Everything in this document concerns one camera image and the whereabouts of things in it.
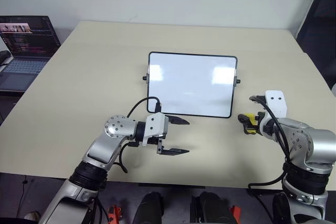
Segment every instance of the laptop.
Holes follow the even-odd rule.
[[[25,92],[61,45],[48,16],[0,16],[0,36],[14,58],[0,91]]]

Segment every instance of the orange clamp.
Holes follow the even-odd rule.
[[[241,212],[240,207],[232,206],[230,208],[230,211],[231,211],[233,217],[235,217],[237,223],[240,224],[240,212]]]
[[[117,207],[116,205],[109,207],[108,217],[108,224],[119,224],[119,220],[121,218],[121,207]]]

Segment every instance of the floor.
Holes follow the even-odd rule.
[[[0,173],[0,217],[15,217],[22,194],[24,175]],[[45,177],[27,177],[20,216],[37,210],[43,212],[63,183],[61,179]],[[227,199],[229,205],[242,209],[241,222],[269,224],[270,221],[257,200],[247,194],[245,189],[220,187],[187,187],[187,186],[153,186],[135,183],[107,182],[106,189],[100,193],[100,200],[107,208],[116,204],[122,208],[121,224],[132,223],[141,199],[147,193],[158,191],[164,198],[163,223],[189,223],[191,196],[199,196],[208,191]],[[336,191],[329,193],[326,219],[336,222]],[[271,206],[272,195],[263,196],[267,206]]]

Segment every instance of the whiteboard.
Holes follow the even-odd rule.
[[[151,52],[148,96],[160,99],[162,113],[229,118],[237,58]],[[155,100],[147,110],[155,111]]]

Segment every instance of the laptop keyboard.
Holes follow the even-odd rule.
[[[38,74],[46,64],[46,61],[12,60],[3,72]]]

